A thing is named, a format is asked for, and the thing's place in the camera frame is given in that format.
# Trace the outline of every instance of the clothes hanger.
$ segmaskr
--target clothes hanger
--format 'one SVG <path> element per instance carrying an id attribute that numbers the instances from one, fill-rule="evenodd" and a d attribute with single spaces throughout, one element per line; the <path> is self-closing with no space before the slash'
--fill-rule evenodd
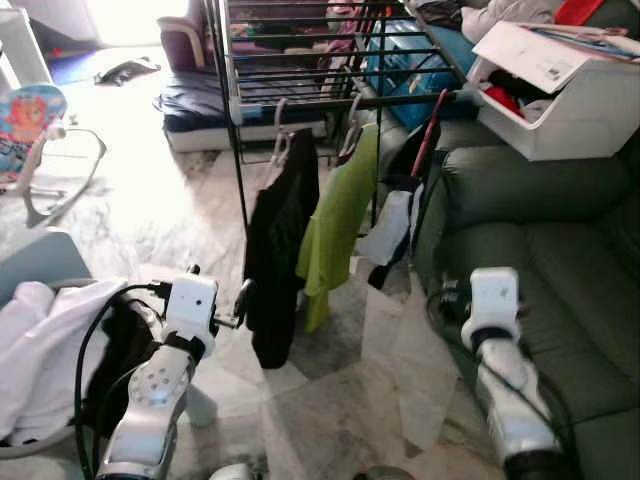
<path id="1" fill-rule="evenodd" d="M 282 116 L 282 111 L 284 110 L 284 107 L 286 106 L 288 100 L 287 98 L 283 97 L 280 99 L 280 101 L 278 102 L 278 105 L 276 107 L 276 114 L 274 117 L 274 124 L 276 127 L 276 131 L 278 132 L 276 135 L 276 142 L 275 145 L 273 147 L 273 154 L 271 155 L 271 160 L 270 162 L 275 164 L 275 165 L 281 165 L 282 162 L 287 158 L 287 155 L 289 155 L 289 149 L 291 148 L 291 132 L 287 131 L 282 124 L 280 123 L 280 118 Z M 281 152 L 280 148 L 282 147 L 282 142 L 284 141 L 284 150 Z"/>
<path id="2" fill-rule="evenodd" d="M 351 149 L 356 133 L 358 132 L 358 122 L 356 122 L 356 110 L 358 109 L 358 104 L 362 99 L 362 93 L 356 95 L 356 98 L 353 99 L 353 103 L 351 104 L 351 109 L 349 110 L 349 116 L 347 117 L 347 123 L 349 124 L 349 130 L 347 130 L 347 134 L 344 137 L 344 143 L 342 145 L 342 149 L 338 154 L 338 157 L 342 157 L 349 153 L 349 149 Z"/>

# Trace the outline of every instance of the green leather couch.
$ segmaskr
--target green leather couch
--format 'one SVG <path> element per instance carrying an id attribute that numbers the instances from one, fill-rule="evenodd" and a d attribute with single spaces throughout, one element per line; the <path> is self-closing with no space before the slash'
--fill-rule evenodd
<path id="1" fill-rule="evenodd" d="M 523 338 L 569 407 L 584 479 L 637 480 L 640 135 L 614 158 L 528 162 L 481 127 L 465 128 L 466 137 L 443 129 L 450 152 L 414 253 L 423 286 L 516 268 L 532 307 Z M 444 317 L 459 335 L 460 323 Z M 452 352 L 473 391 L 473 364 Z"/>

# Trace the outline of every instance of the tile floor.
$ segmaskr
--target tile floor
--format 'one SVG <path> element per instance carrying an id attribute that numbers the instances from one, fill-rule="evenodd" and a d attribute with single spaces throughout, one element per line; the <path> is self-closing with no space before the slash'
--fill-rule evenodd
<path id="1" fill-rule="evenodd" d="M 220 309 L 239 288 L 243 230 L 229 152 L 172 154 L 151 101 L 162 74 L 123 88 L 65 88 L 83 126 L 109 145 L 96 181 L 57 226 L 69 231 L 95 276 L 144 277 L 197 262 L 222 287 Z M 247 199 L 269 172 L 243 169 Z M 0 197 L 0 253 L 24 233 L 19 201 Z M 349 480 L 375 464 L 418 480 L 502 478 L 483 420 L 424 314 L 407 263 L 380 292 L 366 262 L 331 295 L 331 321 L 299 329 L 287 364 L 263 371 L 251 332 L 222 331 L 194 382 L 217 418 L 179 422 L 172 479 L 206 479 L 244 461 L 270 480 Z M 73 444 L 0 462 L 0 479 L 79 479 Z"/>

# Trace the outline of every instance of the lime green shirt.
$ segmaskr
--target lime green shirt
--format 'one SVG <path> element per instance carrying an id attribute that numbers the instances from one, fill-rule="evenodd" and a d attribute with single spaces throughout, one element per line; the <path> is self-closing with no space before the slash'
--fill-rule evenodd
<path id="1" fill-rule="evenodd" d="M 311 216 L 298 255 L 296 275 L 306 279 L 307 331 L 329 316 L 329 290 L 349 278 L 349 260 L 376 184 L 378 127 L 362 127 L 351 159 L 336 168 Z"/>

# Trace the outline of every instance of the metal rack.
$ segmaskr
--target metal rack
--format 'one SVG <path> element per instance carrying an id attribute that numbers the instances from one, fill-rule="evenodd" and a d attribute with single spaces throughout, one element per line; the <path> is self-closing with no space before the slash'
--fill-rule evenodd
<path id="1" fill-rule="evenodd" d="M 455 62 L 447 55 L 446 51 L 438 46 L 437 39 L 431 34 L 430 28 L 416 14 L 415 10 L 409 5 L 408 0 L 362 0 L 349 3 L 350 7 L 361 7 L 361 15 L 353 17 L 298 17 L 298 18 L 232 18 L 229 14 L 229 7 L 245 7 L 262 9 L 268 11 L 269 8 L 278 6 L 287 7 L 327 7 L 327 2 L 286 2 L 283 0 L 270 1 L 246 1 L 246 0 L 203 0 L 206 7 L 207 19 L 209 21 L 211 31 L 214 38 L 214 60 L 220 81 L 221 92 L 223 94 L 224 113 L 227 120 L 227 130 L 229 140 L 233 148 L 234 161 L 236 168 L 236 178 L 240 194 L 240 202 L 242 208 L 242 219 L 245 229 L 248 227 L 249 219 L 244 194 L 244 183 L 242 178 L 242 152 L 246 144 L 240 137 L 239 127 L 243 121 L 243 114 L 247 109 L 260 109 L 262 113 L 275 112 L 276 106 L 280 98 L 286 97 L 288 100 L 287 112 L 328 112 L 337 111 L 344 112 L 352 106 L 351 96 L 358 81 L 369 77 L 380 77 L 377 82 L 376 97 L 363 98 L 357 105 L 359 110 L 376 108 L 376 121 L 378 127 L 382 122 L 382 108 L 392 105 L 406 105 L 423 102 L 435 102 L 438 93 L 424 95 L 405 95 L 405 96 L 384 96 L 383 80 L 388 75 L 405 74 L 407 78 L 419 73 L 434 72 L 452 72 L 464 83 L 465 75 Z M 419 26 L 416 32 L 393 32 L 387 33 L 387 22 L 396 20 L 410 20 L 417 22 Z M 296 35 L 289 34 L 266 34 L 253 35 L 248 37 L 232 36 L 231 25 L 239 23 L 275 25 L 275 24 L 318 24 L 323 25 L 330 22 L 355 21 L 356 29 L 353 33 L 303 33 Z M 379 31 L 374 32 L 374 25 L 379 22 Z M 410 50 L 385 50 L 385 38 L 389 36 L 424 36 L 426 35 L 433 47 L 424 49 Z M 352 40 L 353 48 L 348 51 L 339 51 L 332 53 L 260 53 L 255 55 L 234 54 L 233 44 L 241 42 L 255 41 L 275 41 L 290 40 L 296 38 L 304 41 L 316 42 L 319 40 Z M 380 48 L 377 51 L 369 49 L 369 42 L 377 38 L 379 39 Z M 385 70 L 385 56 L 388 55 L 409 55 L 409 54 L 438 54 L 445 63 L 446 67 L 442 68 L 417 68 L 410 69 L 390 69 Z M 369 57 L 378 58 L 378 69 L 373 71 L 363 70 L 362 61 Z M 342 57 L 344 62 L 339 68 L 333 69 L 304 69 L 300 71 L 292 71 L 283 68 L 261 71 L 259 74 L 254 72 L 238 71 L 237 65 L 248 62 L 260 62 L 265 60 L 317 60 L 323 57 L 337 58 Z M 309 91 L 301 91 L 291 95 L 291 93 L 279 95 L 278 93 L 255 93 L 261 87 L 252 85 L 251 90 L 254 92 L 249 94 L 244 89 L 248 83 L 255 82 L 301 82 L 296 83 L 300 89 L 308 88 Z M 324 81 L 324 85 L 332 87 L 331 93 L 321 92 L 320 84 L 316 81 Z M 265 89 L 278 86 L 269 85 Z M 448 100 L 453 100 L 457 96 L 456 92 L 449 95 Z M 380 128 L 378 128 L 377 148 L 380 153 Z M 372 224 L 375 222 L 376 198 L 374 193 L 372 202 Z"/>

